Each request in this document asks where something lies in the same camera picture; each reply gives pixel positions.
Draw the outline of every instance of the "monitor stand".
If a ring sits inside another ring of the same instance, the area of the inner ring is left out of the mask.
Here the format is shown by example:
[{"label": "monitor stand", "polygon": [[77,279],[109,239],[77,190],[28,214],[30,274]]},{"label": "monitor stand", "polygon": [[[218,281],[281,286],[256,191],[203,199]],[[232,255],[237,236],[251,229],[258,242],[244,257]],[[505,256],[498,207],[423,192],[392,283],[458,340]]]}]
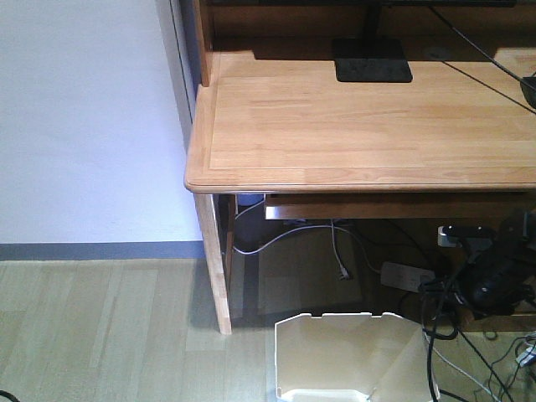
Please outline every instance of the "monitor stand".
[{"label": "monitor stand", "polygon": [[381,6],[367,6],[362,39],[334,39],[337,80],[411,82],[413,75],[397,39],[377,38]]}]

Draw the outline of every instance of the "plug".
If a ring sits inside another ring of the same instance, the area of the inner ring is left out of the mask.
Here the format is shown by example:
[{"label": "plug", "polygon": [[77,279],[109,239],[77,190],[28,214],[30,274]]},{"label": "plug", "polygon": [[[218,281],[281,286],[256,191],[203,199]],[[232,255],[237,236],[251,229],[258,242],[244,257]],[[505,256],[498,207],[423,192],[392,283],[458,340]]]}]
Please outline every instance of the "plug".
[{"label": "plug", "polygon": [[529,346],[516,358],[519,367],[529,366],[536,361],[536,348]]}]

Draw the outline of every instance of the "white cable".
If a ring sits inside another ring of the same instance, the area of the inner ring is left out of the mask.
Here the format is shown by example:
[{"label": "white cable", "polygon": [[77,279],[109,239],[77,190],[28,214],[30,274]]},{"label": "white cable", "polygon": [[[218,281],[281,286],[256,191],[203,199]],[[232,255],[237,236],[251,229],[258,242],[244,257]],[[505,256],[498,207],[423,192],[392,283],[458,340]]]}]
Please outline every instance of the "white cable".
[{"label": "white cable", "polygon": [[243,214],[247,214],[248,212],[250,212],[253,208],[255,207],[258,207],[259,205],[261,205],[262,203],[264,203],[265,200],[262,199],[261,201],[259,201],[258,203],[255,203],[253,205],[250,205],[248,208],[244,209],[243,211],[241,211],[239,214],[237,214],[235,217],[234,217],[234,220],[237,220],[240,216],[242,216]]},{"label": "white cable", "polygon": [[[275,242],[277,242],[277,240],[280,240],[282,239],[283,237],[286,237],[292,233],[296,233],[297,231],[300,231],[300,230],[304,230],[304,229],[325,229],[325,228],[329,228],[331,229],[331,225],[330,224],[312,224],[312,225],[309,225],[309,226],[299,226],[297,228],[294,228],[294,229],[290,229],[290,230],[287,230],[287,232],[285,233],[281,233],[279,235],[277,235],[275,238],[273,238],[272,240],[268,241],[267,243],[263,244],[261,247],[259,247],[258,249],[256,250],[252,250],[252,251],[244,251],[244,250],[241,250],[239,249],[238,247],[236,247],[235,245],[233,246],[233,250],[236,251],[237,253],[240,253],[242,255],[253,255],[253,254],[257,254],[257,253],[260,253],[262,250],[266,249],[267,247],[270,247],[271,245],[273,245]],[[380,273],[379,270],[375,269],[372,264],[370,264],[370,260],[369,260],[369,257],[367,256],[367,251],[366,249],[364,248],[363,246],[363,242],[361,241],[361,239],[356,236],[354,233],[352,233],[350,230],[348,229],[344,229],[344,228],[341,228],[339,226],[333,226],[334,229],[336,230],[341,230],[342,232],[352,236],[352,238],[358,243],[358,245],[361,247],[361,251],[363,252],[363,257],[365,259],[365,261],[367,262],[367,267],[372,271],[372,272],[375,272],[377,274]]]},{"label": "white cable", "polygon": [[337,250],[337,239],[335,238],[335,224],[333,222],[333,219],[330,219],[329,221],[332,227],[333,254],[335,255],[335,258],[337,259],[338,268],[341,272],[341,277],[339,279],[348,280],[350,279],[350,274],[348,273],[346,266],[344,266],[343,261],[341,260],[341,256],[338,254],[338,250]]},{"label": "white cable", "polygon": [[[425,337],[425,340],[427,343],[430,343],[430,339],[428,337],[428,335],[426,335],[425,332],[423,332],[423,335]],[[497,396],[495,396],[493,394],[493,392],[484,384],[482,384],[480,381],[478,381],[477,379],[475,379],[472,375],[470,375],[467,371],[465,371],[463,368],[461,367],[458,367],[456,366],[453,362],[451,362],[448,358],[446,358],[445,356],[443,356],[436,348],[434,348],[434,352],[435,354],[437,354],[437,356],[443,360],[443,362],[445,362],[446,364],[448,364],[449,366],[451,366],[453,369],[455,369],[458,373],[460,374],[463,374],[465,375],[467,378],[469,378],[473,383],[475,383],[476,385],[478,385],[478,387],[480,387],[481,389],[483,389],[487,394],[490,394],[492,396],[492,398],[494,400],[496,400],[497,402],[502,402]]]}]

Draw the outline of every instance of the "power strip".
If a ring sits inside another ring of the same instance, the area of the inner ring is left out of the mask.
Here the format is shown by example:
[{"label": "power strip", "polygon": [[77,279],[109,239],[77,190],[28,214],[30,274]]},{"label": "power strip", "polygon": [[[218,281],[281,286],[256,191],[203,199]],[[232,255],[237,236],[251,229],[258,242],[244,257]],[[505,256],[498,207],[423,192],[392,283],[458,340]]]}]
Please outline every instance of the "power strip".
[{"label": "power strip", "polygon": [[419,292],[419,285],[436,277],[434,271],[415,268],[410,265],[385,261],[381,269],[381,284],[403,291]]}]

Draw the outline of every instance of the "desk leg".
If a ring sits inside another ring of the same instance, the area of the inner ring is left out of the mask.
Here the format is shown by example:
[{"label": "desk leg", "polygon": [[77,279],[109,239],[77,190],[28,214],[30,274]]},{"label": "desk leg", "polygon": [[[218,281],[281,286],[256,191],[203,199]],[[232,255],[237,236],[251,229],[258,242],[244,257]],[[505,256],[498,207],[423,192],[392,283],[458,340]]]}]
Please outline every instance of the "desk leg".
[{"label": "desk leg", "polygon": [[194,194],[195,208],[198,213],[199,226],[203,234],[204,252],[209,267],[210,285],[218,316],[219,331],[231,334],[231,320],[229,316],[229,302],[227,299],[227,286],[225,284],[224,261],[219,243],[218,220],[216,218],[216,205],[212,194]]}]

